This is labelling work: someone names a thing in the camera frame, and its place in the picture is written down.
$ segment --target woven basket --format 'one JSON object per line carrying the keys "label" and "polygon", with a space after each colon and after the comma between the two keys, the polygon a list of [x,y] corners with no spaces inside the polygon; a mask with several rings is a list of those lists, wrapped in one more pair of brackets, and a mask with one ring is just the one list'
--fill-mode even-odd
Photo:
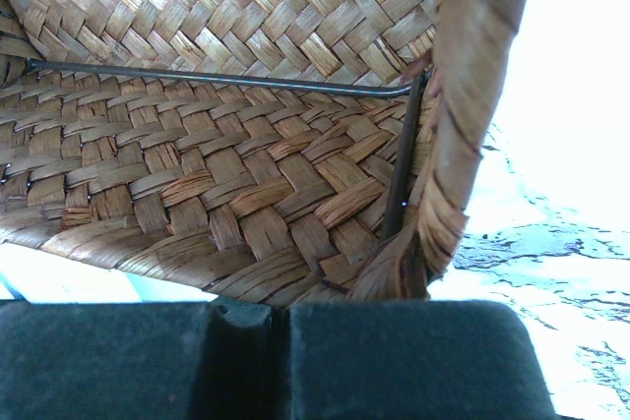
{"label": "woven basket", "polygon": [[[513,3],[517,26],[523,6]],[[348,292],[356,300],[427,297],[430,276],[444,271],[463,236],[480,141],[500,90],[488,88],[481,118],[459,122],[466,112],[448,104],[449,93],[456,101],[469,84],[448,58],[440,60],[447,48],[439,41],[445,92],[422,102],[411,176],[403,183],[406,226],[380,245],[405,97],[59,72],[16,79],[24,58],[40,55],[388,85],[431,47],[435,5],[0,0],[0,75],[3,85],[15,83],[0,90],[0,236],[278,307],[341,300]],[[448,3],[440,9],[445,22],[449,12],[461,15]],[[499,84],[515,29],[491,26],[500,58],[488,53],[491,64],[479,65]],[[470,71],[476,59],[462,67]],[[436,141],[438,121],[444,143]],[[461,168],[440,167],[451,158]]]}

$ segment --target marble surface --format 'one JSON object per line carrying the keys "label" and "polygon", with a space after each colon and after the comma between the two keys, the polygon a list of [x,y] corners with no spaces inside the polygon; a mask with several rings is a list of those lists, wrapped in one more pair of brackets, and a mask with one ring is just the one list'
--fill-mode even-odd
{"label": "marble surface", "polygon": [[630,232],[588,226],[527,187],[493,125],[467,236],[434,300],[507,304],[529,330],[558,413],[630,418]]}

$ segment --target woven strip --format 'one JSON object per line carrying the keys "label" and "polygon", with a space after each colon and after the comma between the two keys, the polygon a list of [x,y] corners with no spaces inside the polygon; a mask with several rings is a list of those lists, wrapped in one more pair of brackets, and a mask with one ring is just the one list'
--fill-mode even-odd
{"label": "woven strip", "polygon": [[435,0],[10,0],[49,60],[365,86],[432,43]]}
{"label": "woven strip", "polygon": [[336,300],[376,246],[405,110],[27,76],[0,91],[0,238],[250,302]]}
{"label": "woven strip", "polygon": [[22,75],[26,58],[38,57],[8,0],[0,0],[0,90]]}

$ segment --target metal rod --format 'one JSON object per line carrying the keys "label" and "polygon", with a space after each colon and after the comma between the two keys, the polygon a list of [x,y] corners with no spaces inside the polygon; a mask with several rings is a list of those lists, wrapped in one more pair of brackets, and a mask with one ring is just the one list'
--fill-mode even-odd
{"label": "metal rod", "polygon": [[56,70],[76,73],[110,74],[131,78],[173,79],[181,81],[197,81],[203,83],[230,84],[251,88],[300,90],[303,92],[332,93],[354,97],[393,98],[407,95],[410,86],[398,88],[371,88],[367,86],[350,86],[345,84],[314,83],[310,81],[293,81],[289,79],[254,78],[249,76],[229,76],[225,74],[191,73],[184,71],[168,71],[164,69],[126,68],[122,66],[102,66],[96,64],[62,63],[27,60],[28,71]]}
{"label": "metal rod", "polygon": [[403,226],[403,202],[407,196],[407,185],[415,149],[417,122],[420,117],[420,105],[428,78],[429,73],[427,72],[422,77],[416,78],[411,84],[411,94],[407,105],[407,113],[405,114],[403,132],[401,133],[401,145],[396,156],[394,176],[392,177],[385,215],[383,216],[383,225],[381,226],[381,242],[393,237]]}

